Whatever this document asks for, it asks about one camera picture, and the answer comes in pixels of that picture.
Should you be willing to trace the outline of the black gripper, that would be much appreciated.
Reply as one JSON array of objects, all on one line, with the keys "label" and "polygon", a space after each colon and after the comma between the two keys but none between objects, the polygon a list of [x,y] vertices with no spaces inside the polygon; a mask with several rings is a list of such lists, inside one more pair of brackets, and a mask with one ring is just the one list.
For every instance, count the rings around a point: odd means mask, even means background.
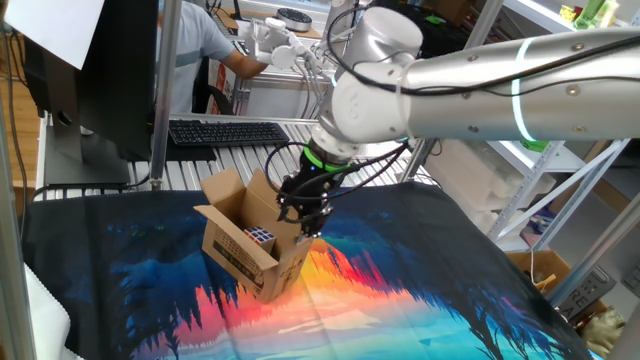
[{"label": "black gripper", "polygon": [[329,194],[337,190],[345,175],[330,173],[319,167],[303,167],[283,178],[278,191],[278,221],[299,225],[298,242],[318,237],[332,212]]}]

